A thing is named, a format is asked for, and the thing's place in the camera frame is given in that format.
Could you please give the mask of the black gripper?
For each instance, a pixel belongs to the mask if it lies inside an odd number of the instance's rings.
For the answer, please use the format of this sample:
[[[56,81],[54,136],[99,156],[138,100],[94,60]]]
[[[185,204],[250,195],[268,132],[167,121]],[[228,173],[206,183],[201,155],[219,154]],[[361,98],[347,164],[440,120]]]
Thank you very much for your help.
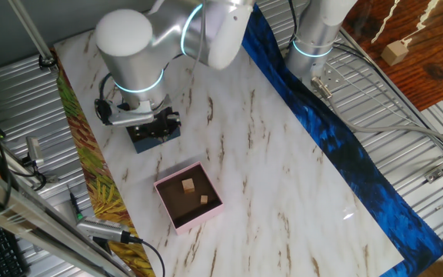
[[[166,108],[154,116],[154,121],[147,125],[134,127],[134,138],[136,141],[148,137],[163,137],[180,127],[181,119],[178,112],[172,112]]]

